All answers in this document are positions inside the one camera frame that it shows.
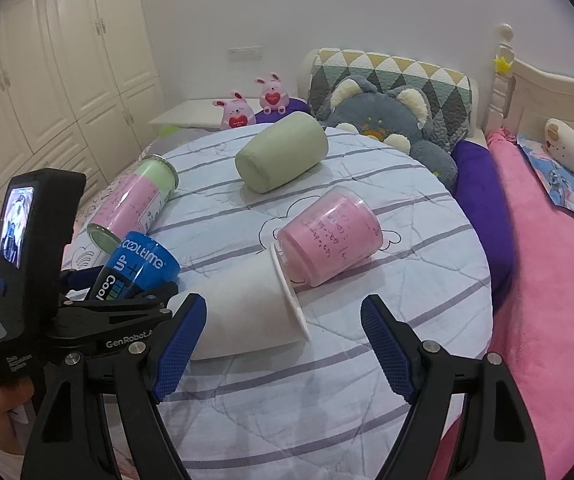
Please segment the left hand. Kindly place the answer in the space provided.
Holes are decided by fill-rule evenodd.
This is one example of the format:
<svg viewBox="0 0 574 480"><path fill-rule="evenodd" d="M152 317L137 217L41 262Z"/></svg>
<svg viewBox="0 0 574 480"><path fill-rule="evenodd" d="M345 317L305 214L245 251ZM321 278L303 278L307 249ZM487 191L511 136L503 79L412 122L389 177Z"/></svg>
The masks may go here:
<svg viewBox="0 0 574 480"><path fill-rule="evenodd" d="M29 377L0 387L0 450L11 455L23 453L9 412L31 400L34 387Z"/></svg>

